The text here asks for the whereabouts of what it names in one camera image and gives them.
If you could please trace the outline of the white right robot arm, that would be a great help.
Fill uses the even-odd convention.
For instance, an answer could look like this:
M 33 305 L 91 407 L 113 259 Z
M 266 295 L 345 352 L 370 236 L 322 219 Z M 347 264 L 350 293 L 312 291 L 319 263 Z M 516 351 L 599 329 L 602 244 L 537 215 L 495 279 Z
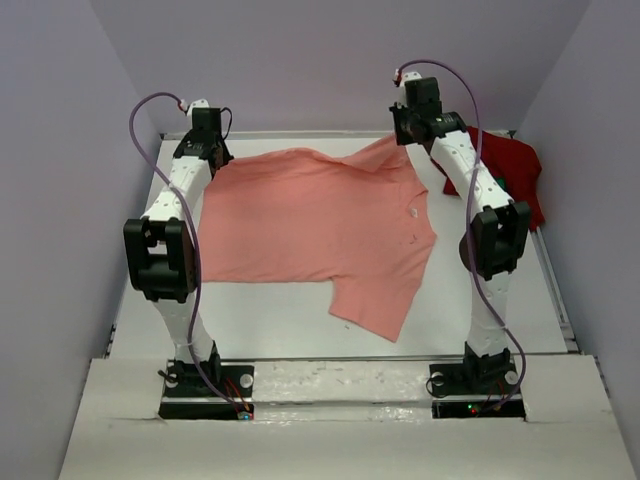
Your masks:
M 471 135 L 459 114 L 444 111 L 436 78 L 400 73 L 395 84 L 400 97 L 390 111 L 398 144 L 425 147 L 466 203 L 459 255 L 472 284 L 470 330 L 462 360 L 431 366 L 426 387 L 437 399 L 485 395 L 498 386 L 517 392 L 521 379 L 511 352 L 521 347 L 506 325 L 506 307 L 531 209 L 482 161 L 483 135 Z

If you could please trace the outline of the pink t shirt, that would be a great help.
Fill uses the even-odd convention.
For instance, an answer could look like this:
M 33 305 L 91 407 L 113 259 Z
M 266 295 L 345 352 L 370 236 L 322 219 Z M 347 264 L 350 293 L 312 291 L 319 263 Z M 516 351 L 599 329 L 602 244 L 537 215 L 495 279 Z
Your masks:
M 332 157 L 292 148 L 235 159 L 205 189 L 206 282 L 323 282 L 329 311 L 399 338 L 436 242 L 427 188 L 393 136 Z

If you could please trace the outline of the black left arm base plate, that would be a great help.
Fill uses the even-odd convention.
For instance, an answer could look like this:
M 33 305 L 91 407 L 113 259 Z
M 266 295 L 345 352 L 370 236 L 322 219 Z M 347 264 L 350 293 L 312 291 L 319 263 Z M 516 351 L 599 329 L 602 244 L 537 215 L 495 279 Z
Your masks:
M 164 420 L 250 421 L 254 419 L 255 367 L 223 363 L 215 388 L 202 380 L 192 365 L 169 361 L 157 374 L 163 379 L 158 415 Z

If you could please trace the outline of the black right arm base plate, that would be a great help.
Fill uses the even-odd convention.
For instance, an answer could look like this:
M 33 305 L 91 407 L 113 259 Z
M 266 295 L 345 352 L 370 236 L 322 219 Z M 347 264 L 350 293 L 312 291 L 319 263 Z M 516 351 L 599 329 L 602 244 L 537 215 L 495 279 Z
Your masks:
M 431 412 L 436 420 L 526 418 L 521 390 L 514 390 L 519 379 L 514 363 L 507 370 L 491 373 L 474 384 L 461 363 L 429 366 L 425 389 L 432 397 Z

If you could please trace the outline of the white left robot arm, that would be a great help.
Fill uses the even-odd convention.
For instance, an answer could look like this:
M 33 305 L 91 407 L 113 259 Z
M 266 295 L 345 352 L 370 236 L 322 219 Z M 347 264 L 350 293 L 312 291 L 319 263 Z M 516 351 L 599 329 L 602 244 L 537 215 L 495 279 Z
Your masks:
M 157 309 L 174 345 L 174 366 L 165 373 L 173 384 L 189 386 L 201 395 L 217 392 L 222 367 L 215 341 L 199 314 L 202 294 L 201 253 L 194 210 L 217 171 L 233 156 L 225 144 L 221 116 L 204 100 L 178 103 L 191 121 L 167 173 L 150 159 L 134 131 L 136 106 L 129 133 L 162 187 L 149 208 L 123 227 L 132 287 Z

